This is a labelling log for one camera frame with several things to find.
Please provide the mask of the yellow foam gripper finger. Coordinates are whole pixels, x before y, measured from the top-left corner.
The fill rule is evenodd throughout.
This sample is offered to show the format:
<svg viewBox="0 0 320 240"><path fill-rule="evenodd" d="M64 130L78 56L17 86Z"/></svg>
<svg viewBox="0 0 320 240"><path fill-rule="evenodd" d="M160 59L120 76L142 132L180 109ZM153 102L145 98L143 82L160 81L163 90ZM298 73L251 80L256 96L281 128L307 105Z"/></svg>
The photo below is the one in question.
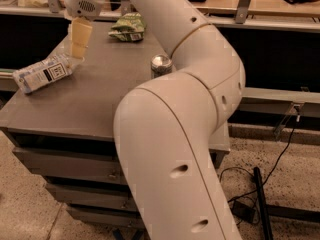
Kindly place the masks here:
<svg viewBox="0 0 320 240"><path fill-rule="evenodd" d="M92 24L83 17L74 18L70 24L70 53L72 57L83 58L92 33Z"/></svg>

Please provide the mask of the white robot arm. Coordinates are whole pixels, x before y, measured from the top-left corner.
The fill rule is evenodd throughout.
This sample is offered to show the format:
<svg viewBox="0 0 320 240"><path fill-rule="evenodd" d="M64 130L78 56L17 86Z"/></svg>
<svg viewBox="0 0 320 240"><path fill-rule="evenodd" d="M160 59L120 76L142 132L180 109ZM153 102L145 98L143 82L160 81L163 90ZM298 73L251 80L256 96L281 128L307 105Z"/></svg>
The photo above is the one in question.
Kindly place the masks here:
<svg viewBox="0 0 320 240"><path fill-rule="evenodd" d="M188 0L129 0L175 72L130 91L114 116L118 158L151 240L242 240L209 140L245 87L237 52Z"/></svg>

